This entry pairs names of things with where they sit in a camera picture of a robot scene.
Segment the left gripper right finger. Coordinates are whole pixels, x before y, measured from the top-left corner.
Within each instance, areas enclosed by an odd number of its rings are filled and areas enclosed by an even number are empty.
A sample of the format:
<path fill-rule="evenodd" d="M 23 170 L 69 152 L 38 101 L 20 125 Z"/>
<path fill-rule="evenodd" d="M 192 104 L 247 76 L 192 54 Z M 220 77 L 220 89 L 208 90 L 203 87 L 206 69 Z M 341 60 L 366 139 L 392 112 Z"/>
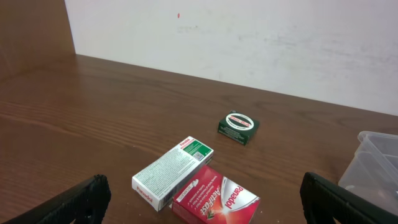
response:
<path fill-rule="evenodd" d="M 305 173 L 300 197 L 308 224 L 397 224 L 397 215 L 313 172 Z"/>

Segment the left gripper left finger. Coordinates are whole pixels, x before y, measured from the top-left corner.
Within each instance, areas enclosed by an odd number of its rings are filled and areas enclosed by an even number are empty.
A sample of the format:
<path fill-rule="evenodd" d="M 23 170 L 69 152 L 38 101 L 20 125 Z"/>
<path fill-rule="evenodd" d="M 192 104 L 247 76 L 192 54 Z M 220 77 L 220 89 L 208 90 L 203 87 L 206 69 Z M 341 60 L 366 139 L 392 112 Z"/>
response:
<path fill-rule="evenodd" d="M 98 174 L 5 223 L 101 223 L 110 200 L 107 177 Z"/>

